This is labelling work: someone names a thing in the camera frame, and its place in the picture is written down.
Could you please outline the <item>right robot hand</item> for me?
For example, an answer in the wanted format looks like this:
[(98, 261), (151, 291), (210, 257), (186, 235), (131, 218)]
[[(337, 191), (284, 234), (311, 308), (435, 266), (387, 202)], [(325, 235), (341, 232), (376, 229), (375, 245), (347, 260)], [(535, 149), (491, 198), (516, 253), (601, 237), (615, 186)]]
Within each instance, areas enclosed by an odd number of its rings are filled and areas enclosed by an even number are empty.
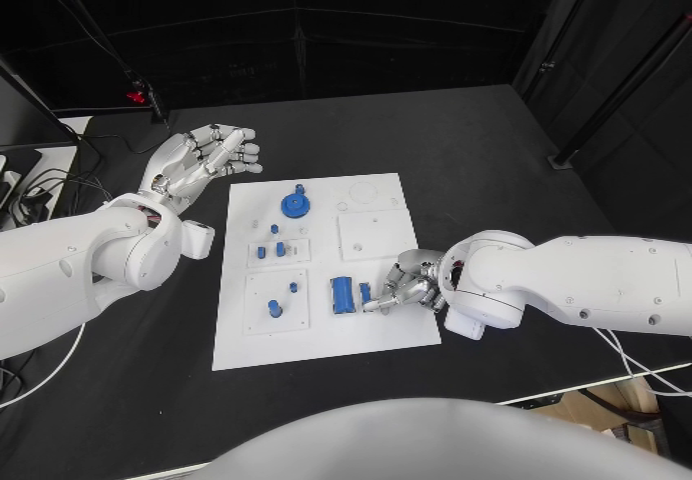
[(382, 295), (363, 304), (366, 312), (385, 311), (399, 305), (418, 304), (438, 312), (447, 302), (438, 286), (438, 264), (442, 253), (411, 249), (392, 264), (382, 286)]

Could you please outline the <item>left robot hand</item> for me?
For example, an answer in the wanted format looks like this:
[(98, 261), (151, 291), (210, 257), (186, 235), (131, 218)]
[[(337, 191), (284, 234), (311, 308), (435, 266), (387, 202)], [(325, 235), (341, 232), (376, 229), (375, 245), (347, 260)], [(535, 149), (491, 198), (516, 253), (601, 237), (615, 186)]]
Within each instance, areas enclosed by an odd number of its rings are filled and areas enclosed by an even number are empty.
[(138, 194), (181, 213), (212, 180), (262, 172), (253, 139), (252, 129), (223, 124), (174, 134), (150, 157)]

